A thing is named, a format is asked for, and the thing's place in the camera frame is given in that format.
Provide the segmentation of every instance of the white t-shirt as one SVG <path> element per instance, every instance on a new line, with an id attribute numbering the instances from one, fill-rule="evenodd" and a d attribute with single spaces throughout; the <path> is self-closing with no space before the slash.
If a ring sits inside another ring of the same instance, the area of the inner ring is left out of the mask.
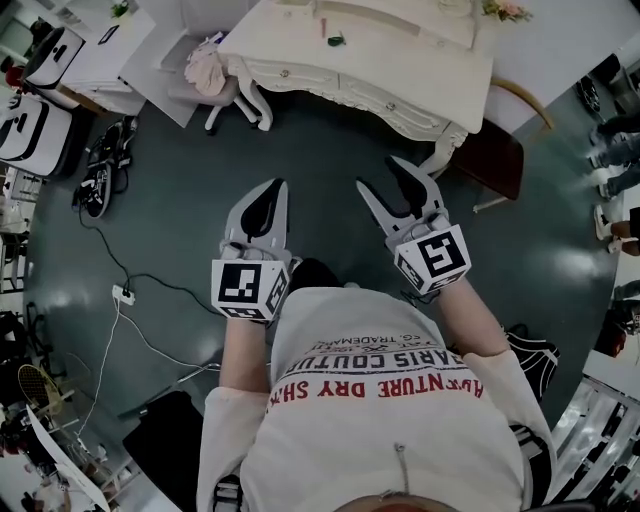
<path id="1" fill-rule="evenodd" d="M 334 511 L 403 491 L 461 512 L 520 510 L 523 462 L 509 428 L 548 426 L 515 355 L 460 358 L 436 325 L 388 295 L 307 288 L 287 299 L 270 395 L 206 400 L 197 508 L 237 466 L 251 512 Z"/>

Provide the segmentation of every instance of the white dresser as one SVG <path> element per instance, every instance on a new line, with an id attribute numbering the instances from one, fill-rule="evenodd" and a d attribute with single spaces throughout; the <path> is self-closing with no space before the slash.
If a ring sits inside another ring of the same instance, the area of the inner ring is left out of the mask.
<path id="1" fill-rule="evenodd" d="M 372 112 L 409 139 L 436 141 L 422 165 L 434 172 L 468 132 L 480 130 L 491 79 L 495 22 L 481 15 L 479 2 L 468 2 L 467 14 L 455 12 L 465 3 L 262 0 L 219 52 L 260 111 L 262 130 L 272 114 L 256 83 L 271 91 L 305 90 Z M 327 44 L 340 34 L 346 44 Z"/>

